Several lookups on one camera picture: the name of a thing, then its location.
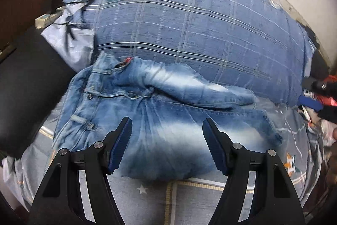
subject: gray fabric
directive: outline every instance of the gray fabric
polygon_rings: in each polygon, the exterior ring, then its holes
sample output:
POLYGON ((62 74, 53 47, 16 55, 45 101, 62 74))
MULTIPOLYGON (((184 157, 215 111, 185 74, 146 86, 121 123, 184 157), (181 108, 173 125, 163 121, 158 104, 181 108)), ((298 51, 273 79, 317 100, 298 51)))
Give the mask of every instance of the gray fabric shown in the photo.
MULTIPOLYGON (((11 157, 3 160, 4 181, 28 209, 43 178, 43 170, 52 145, 52 135, 46 130, 53 133, 61 104, 48 117, 21 160, 11 157)), ((283 128, 285 142, 282 150, 296 155, 294 165, 299 172, 293 172, 290 177, 303 206, 320 174, 323 152, 321 136, 307 129, 297 108, 289 108, 284 104, 274 105, 271 101, 261 98, 250 108, 267 110, 275 126, 283 128)), ((283 155, 280 154, 281 151, 278 153, 283 163, 287 163, 284 152, 283 155)), ((248 186, 254 186, 254 179, 253 175, 250 176, 248 186)), ((165 221, 165 224, 189 225, 207 224, 221 196, 221 187, 226 182, 226 177, 220 171, 213 171, 198 178, 169 183, 142 181, 113 174, 108 176, 108 180, 126 224, 163 224, 165 221), (146 194, 137 189, 140 189, 141 185, 147 188, 146 194)), ((80 173, 80 182, 86 217, 93 220, 88 194, 85 192, 83 172, 80 173)), ((248 217, 251 199, 252 194, 246 194, 240 220, 248 217)))

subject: white star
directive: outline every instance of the white star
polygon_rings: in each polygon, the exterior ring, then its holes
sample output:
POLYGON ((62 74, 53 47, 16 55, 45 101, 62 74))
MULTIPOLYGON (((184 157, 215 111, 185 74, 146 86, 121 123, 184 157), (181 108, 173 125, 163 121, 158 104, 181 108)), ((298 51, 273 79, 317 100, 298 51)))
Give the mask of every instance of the white star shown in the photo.
POLYGON ((139 194, 146 194, 146 189, 147 188, 144 188, 143 184, 141 184, 140 187, 137 188, 137 189, 140 192, 139 194))

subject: blue cloth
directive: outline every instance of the blue cloth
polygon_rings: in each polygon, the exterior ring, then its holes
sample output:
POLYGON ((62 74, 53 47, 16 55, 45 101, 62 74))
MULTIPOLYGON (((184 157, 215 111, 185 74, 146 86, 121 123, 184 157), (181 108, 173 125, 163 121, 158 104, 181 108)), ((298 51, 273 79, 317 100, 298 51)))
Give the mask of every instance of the blue cloth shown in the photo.
POLYGON ((72 22, 93 28, 97 52, 185 63, 211 82, 290 106, 310 73, 307 33, 269 0, 93 0, 72 22))
POLYGON ((115 68, 119 62, 101 52, 73 78, 51 157, 61 148, 83 150, 102 141, 124 116, 132 119, 133 132, 118 171, 133 178, 183 179, 216 169, 202 133, 208 117, 250 150, 281 144, 265 111, 241 107, 254 105, 250 90, 211 83, 185 64, 133 58, 115 68))
POLYGON ((314 111, 318 112, 323 110, 323 104, 320 103, 318 100, 314 100, 311 97, 307 97, 305 95, 300 95, 298 97, 298 105, 303 105, 313 109, 314 111))

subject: black object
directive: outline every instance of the black object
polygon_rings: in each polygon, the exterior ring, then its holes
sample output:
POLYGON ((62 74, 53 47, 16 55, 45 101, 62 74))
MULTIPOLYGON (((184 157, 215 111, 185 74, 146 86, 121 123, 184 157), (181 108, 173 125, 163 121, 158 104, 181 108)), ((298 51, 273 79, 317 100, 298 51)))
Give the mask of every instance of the black object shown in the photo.
POLYGON ((29 214, 30 225, 95 224, 85 218, 80 195, 79 170, 86 171, 88 193, 96 224, 124 225, 112 196, 106 174, 115 156, 115 144, 124 135, 126 143, 120 150, 119 162, 132 132, 132 122, 122 119, 117 129, 109 132, 103 142, 88 149, 70 153, 61 149, 55 156, 35 195, 29 214))
MULTIPOLYGON (((337 82, 323 82, 314 79, 313 77, 305 77, 302 80, 302 87, 314 93, 326 96, 333 97, 337 100, 337 82)), ((317 112, 318 116, 337 123, 337 107, 324 105, 322 110, 317 112)))
POLYGON ((15 50, 16 48, 10 43, 8 43, 3 49, 0 49, 0 64, 15 50))
POLYGON ((310 220, 308 225, 336 224, 337 186, 330 190, 324 207, 310 220))
POLYGON ((30 145, 75 75, 40 33, 29 28, 0 64, 0 150, 16 158, 30 145))
POLYGON ((328 75, 329 67, 322 57, 320 51, 316 49, 311 60, 310 76, 322 81, 326 79, 328 75))
POLYGON ((203 122, 203 135, 217 168, 223 170, 219 162, 219 159, 223 159, 227 164, 225 175, 228 175, 209 225, 237 224, 249 171, 256 171, 254 196, 249 218, 239 224, 305 224, 294 185, 274 150, 263 154, 249 151, 239 143, 232 143, 210 118, 203 122))
POLYGON ((18 218, 11 206, 0 192, 0 218, 1 224, 4 225, 25 225, 24 222, 18 218))
POLYGON ((64 4, 62 0, 43 0, 42 8, 45 14, 55 14, 56 9, 62 7, 64 4))
POLYGON ((307 32, 308 37, 313 42, 313 44, 315 45, 316 49, 319 49, 321 45, 317 42, 316 34, 314 33, 314 31, 308 25, 304 25, 301 22, 299 22, 298 20, 296 22, 299 25, 301 25, 304 28, 304 30, 307 32))
MULTIPOLYGON (((93 224, 85 219, 80 195, 78 170, 85 170, 96 224, 124 225, 106 173, 111 174, 117 168, 110 166, 114 161, 112 151, 116 141, 123 134, 126 134, 128 140, 131 131, 131 120, 124 118, 103 142, 96 142, 86 150, 72 153, 68 149, 61 149, 37 191, 28 224, 93 224)), ((227 134, 219 132, 211 119, 204 121, 203 133, 218 169, 229 176, 209 225, 237 224, 249 171, 257 171, 253 203, 249 218, 240 224, 304 224, 296 191, 275 151, 269 150, 263 154, 248 151, 239 143, 233 144, 227 134)))
POLYGON ((313 77, 304 77, 302 80, 302 87, 311 92, 333 97, 337 100, 337 82, 324 82, 313 77))

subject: blue plaid pillowcase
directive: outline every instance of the blue plaid pillowcase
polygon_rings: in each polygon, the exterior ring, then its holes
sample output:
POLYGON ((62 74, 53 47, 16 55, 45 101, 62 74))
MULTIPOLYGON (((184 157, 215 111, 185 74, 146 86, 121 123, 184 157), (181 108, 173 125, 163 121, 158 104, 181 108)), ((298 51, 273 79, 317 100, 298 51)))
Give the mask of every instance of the blue plaid pillowcase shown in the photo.
POLYGON ((288 105, 314 51, 305 30, 269 0, 93 0, 75 14, 82 20, 95 30, 98 52, 186 63, 209 81, 288 105))

